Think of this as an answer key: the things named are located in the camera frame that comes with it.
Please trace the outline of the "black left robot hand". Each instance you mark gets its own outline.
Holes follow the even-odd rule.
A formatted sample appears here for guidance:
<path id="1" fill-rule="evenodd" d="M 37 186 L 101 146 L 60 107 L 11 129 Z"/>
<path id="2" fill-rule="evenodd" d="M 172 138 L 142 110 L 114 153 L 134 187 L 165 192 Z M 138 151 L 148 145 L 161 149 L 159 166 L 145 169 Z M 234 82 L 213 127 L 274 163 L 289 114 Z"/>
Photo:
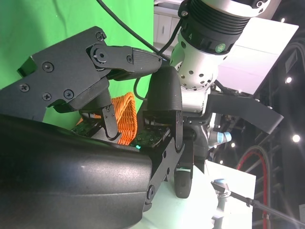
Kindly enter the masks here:
<path id="1" fill-rule="evenodd" d="M 188 198 L 193 179 L 194 166 L 204 171 L 204 161 L 208 155 L 208 131 L 205 121 L 194 117 L 183 117 L 184 150 L 174 171 L 174 189 L 178 198 Z"/>

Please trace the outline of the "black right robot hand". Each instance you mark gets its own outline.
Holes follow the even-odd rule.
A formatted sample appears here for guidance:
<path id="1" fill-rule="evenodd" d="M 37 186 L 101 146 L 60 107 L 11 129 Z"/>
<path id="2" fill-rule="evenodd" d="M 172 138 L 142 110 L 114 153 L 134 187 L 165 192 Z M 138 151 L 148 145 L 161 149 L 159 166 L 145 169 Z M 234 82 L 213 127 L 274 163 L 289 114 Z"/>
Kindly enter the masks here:
<path id="1" fill-rule="evenodd" d="M 91 27 L 32 55 L 0 91 L 0 226 L 127 229 L 183 153 L 177 71 Z M 119 144 L 110 80 L 151 75 L 144 136 Z"/>

